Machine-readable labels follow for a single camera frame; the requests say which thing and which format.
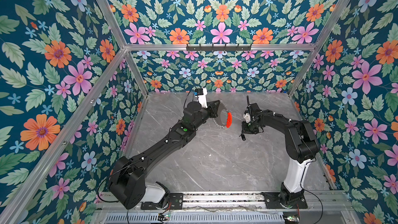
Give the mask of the metal keyring holder red handle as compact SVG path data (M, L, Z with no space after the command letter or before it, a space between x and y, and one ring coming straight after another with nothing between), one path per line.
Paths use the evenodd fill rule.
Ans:
M232 114L223 103L218 105L217 116L214 122L220 128L229 128L232 124Z

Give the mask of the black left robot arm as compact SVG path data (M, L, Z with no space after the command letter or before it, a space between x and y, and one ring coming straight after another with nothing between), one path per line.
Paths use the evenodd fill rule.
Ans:
M140 203L166 208L170 202L170 190L160 182L146 183L146 177L165 158L191 142L208 119L214 119L221 127L226 126L228 113L220 100L207 102L206 107L197 101L190 102L183 110L182 119L169 129L163 139L138 155L117 160L108 180L109 191L126 209Z

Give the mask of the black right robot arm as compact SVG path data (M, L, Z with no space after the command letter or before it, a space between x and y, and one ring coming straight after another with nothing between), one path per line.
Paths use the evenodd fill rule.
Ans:
M247 99L247 108L241 123L241 138L245 135L256 135L264 131L265 127L273 128L285 135L285 147L289 160L288 172L282 182L278 202L288 208L304 201L303 182L308 168L316 161L316 154L320 151L320 144L307 120L292 120L271 110L261 110L256 103Z

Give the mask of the black hook rail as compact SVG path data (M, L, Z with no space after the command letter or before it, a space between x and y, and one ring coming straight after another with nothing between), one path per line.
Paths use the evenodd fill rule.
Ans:
M186 51L226 51L226 52L236 52L236 51L250 51L252 45L241 45L241 44L195 44L186 45Z

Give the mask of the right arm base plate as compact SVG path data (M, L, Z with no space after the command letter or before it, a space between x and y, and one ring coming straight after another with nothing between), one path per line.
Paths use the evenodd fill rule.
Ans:
M262 192L264 202L267 209L308 209L304 191L297 193L289 193L287 191L281 192Z

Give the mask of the aluminium mounting rail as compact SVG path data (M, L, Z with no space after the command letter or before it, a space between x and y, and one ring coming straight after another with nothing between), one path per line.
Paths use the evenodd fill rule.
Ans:
M186 191L182 197L171 201L172 206L161 209L141 209L141 204L127 210L121 203L101 203L96 214L100 213L139 213L139 212L353 212L354 207L348 196L341 190L315 190L305 192L304 198L291 207L279 203L278 193L271 191Z

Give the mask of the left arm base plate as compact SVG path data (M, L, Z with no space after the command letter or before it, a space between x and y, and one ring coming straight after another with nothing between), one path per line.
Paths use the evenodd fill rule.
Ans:
M158 203L143 202L141 210L181 210L183 204L183 193L166 194Z

